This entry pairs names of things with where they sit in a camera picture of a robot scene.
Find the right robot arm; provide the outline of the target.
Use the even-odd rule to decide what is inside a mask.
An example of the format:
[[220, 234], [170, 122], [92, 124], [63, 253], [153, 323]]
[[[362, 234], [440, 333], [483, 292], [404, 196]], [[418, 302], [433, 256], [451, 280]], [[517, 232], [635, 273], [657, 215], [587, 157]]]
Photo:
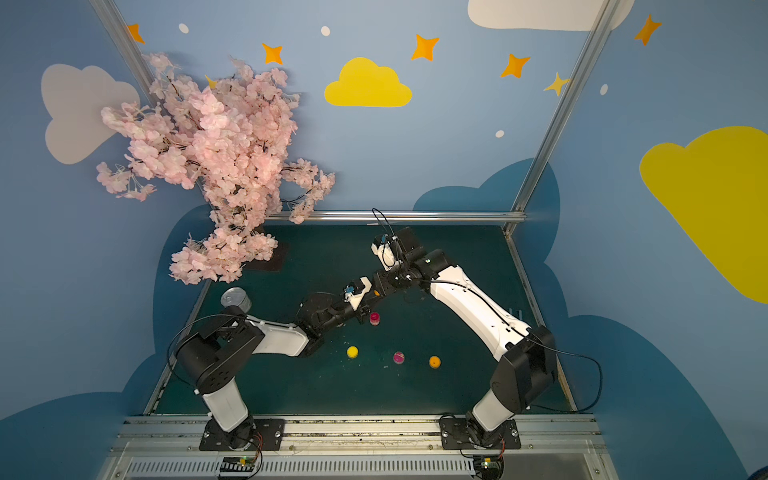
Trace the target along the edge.
[[497, 361], [488, 392], [467, 413], [467, 427], [475, 435], [498, 430], [556, 382], [552, 332], [505, 311], [443, 251], [426, 251], [408, 227], [376, 237], [371, 250], [384, 268], [376, 291], [425, 290], [463, 320]]

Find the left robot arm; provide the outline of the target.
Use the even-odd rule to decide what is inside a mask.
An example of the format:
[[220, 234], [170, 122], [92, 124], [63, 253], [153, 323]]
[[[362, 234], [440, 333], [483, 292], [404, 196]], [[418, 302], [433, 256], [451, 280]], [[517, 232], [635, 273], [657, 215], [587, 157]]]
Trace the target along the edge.
[[179, 341], [173, 355], [219, 430], [232, 434], [251, 420], [235, 377], [252, 356], [308, 357], [324, 344], [326, 333], [348, 320], [364, 320], [380, 300], [377, 292], [316, 293], [301, 304], [294, 323], [261, 320], [228, 306], [204, 318], [202, 327]]

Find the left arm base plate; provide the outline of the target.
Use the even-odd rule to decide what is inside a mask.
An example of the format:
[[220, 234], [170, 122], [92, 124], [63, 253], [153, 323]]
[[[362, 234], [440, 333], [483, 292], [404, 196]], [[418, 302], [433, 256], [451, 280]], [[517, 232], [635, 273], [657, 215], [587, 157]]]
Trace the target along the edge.
[[280, 449], [286, 421], [279, 418], [248, 418], [231, 432], [211, 419], [199, 444], [200, 451], [277, 451]]

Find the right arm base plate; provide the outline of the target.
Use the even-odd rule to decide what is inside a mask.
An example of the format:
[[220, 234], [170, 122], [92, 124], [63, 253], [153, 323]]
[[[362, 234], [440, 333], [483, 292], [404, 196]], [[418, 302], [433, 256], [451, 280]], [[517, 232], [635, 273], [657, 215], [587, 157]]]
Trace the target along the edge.
[[443, 415], [438, 421], [444, 450], [501, 450], [521, 448], [520, 434], [514, 420], [486, 431], [474, 419]]

